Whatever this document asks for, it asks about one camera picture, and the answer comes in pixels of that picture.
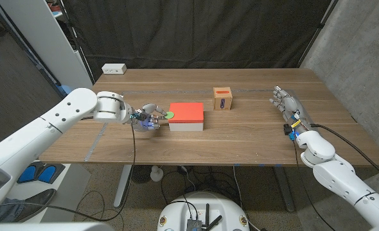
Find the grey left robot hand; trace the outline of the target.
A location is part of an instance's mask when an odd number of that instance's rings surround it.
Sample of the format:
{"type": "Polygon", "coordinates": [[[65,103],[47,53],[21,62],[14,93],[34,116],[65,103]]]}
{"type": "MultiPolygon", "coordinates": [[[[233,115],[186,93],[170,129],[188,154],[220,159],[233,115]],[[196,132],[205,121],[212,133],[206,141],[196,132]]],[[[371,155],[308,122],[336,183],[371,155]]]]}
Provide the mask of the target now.
{"type": "Polygon", "coordinates": [[[139,109],[133,109],[131,125],[134,131],[146,132],[160,127],[159,120],[165,119],[167,112],[153,103],[147,103],[139,109]]]}

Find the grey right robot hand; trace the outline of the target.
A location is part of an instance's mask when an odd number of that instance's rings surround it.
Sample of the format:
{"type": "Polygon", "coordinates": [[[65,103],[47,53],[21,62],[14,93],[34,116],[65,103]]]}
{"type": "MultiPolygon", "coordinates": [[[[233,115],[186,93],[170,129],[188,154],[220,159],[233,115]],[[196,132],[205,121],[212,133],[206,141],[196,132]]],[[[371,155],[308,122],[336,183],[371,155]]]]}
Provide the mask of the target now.
{"type": "Polygon", "coordinates": [[[279,86],[274,87],[274,99],[270,102],[282,113],[285,124],[283,125],[285,135],[298,136],[304,132],[313,130],[307,121],[307,115],[302,104],[279,86]]]}

